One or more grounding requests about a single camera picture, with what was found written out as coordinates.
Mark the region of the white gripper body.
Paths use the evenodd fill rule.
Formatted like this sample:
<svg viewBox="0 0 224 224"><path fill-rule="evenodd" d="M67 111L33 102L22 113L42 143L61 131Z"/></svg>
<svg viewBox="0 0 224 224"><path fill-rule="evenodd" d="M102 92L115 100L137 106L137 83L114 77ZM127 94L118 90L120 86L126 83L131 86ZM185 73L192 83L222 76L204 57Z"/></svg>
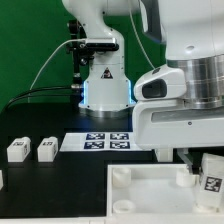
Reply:
<svg viewBox="0 0 224 224"><path fill-rule="evenodd" d="M180 100L139 101L132 119L135 143L145 150L224 146L224 107L193 110Z"/></svg>

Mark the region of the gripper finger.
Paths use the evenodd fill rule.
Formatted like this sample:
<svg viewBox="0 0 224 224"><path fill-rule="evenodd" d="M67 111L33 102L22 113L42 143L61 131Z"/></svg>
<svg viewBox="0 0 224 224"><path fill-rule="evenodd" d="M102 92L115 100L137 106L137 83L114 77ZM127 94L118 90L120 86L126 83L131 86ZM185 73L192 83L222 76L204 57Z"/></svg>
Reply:
<svg viewBox="0 0 224 224"><path fill-rule="evenodd" d="M189 154L188 149L187 148L178 148L177 155L187 165L189 173L192 174L193 173L193 169L192 169L193 162L192 162L192 158Z"/></svg>

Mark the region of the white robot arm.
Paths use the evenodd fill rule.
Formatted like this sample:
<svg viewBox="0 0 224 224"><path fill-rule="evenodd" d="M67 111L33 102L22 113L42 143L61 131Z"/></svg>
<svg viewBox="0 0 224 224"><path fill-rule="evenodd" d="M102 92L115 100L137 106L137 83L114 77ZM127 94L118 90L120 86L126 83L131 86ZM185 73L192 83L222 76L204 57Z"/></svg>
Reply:
<svg viewBox="0 0 224 224"><path fill-rule="evenodd" d="M62 0L91 52L82 110L131 108L135 143L169 161L175 149L224 146L224 0ZM164 65L131 85L124 39L106 15L139 12L144 33L165 44Z"/></svg>

